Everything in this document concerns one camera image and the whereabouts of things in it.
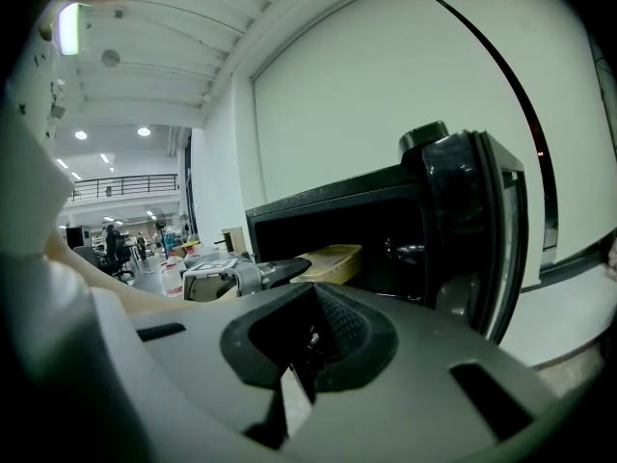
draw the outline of fluorescent light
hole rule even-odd
[[[63,8],[58,18],[60,28],[60,48],[63,55],[79,53],[79,4]]]

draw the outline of balcony railing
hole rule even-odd
[[[67,202],[176,190],[176,178],[177,175],[143,175],[76,181]]]

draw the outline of ceiling light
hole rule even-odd
[[[63,8],[58,17],[60,28],[60,48],[63,55],[79,53],[79,4]]]

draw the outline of person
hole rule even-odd
[[[19,249],[15,249],[8,235],[0,235],[0,254],[23,258],[45,254],[48,259],[79,273],[88,286],[114,292],[126,313],[192,307],[191,302],[166,301],[106,275],[72,252],[55,228],[56,216],[72,190],[72,183],[48,155],[53,148],[54,123],[58,120],[57,115],[54,116],[54,106],[61,96],[60,81],[55,75],[57,60],[53,57],[57,56],[57,49],[52,41],[51,23],[69,2],[113,1],[118,0],[29,0],[24,4],[24,12],[13,9],[15,19],[10,19],[13,28],[7,32],[13,41],[25,44],[12,74],[9,76],[8,71],[2,69],[6,83],[0,104],[0,178],[12,182],[3,190],[5,201],[0,204],[0,218],[10,225],[9,228],[26,236]],[[24,27],[32,30],[29,36],[23,32]],[[8,53],[4,63],[12,63],[15,58]],[[14,176],[22,173],[26,166],[34,169],[28,170],[23,177]],[[29,218],[20,218],[17,211],[12,210],[15,207],[20,207],[19,214],[29,214]],[[108,229],[107,255],[110,236],[113,234]]]
[[[139,248],[139,255],[142,260],[146,260],[146,241],[144,240],[143,231],[140,231],[137,237],[137,247]]]

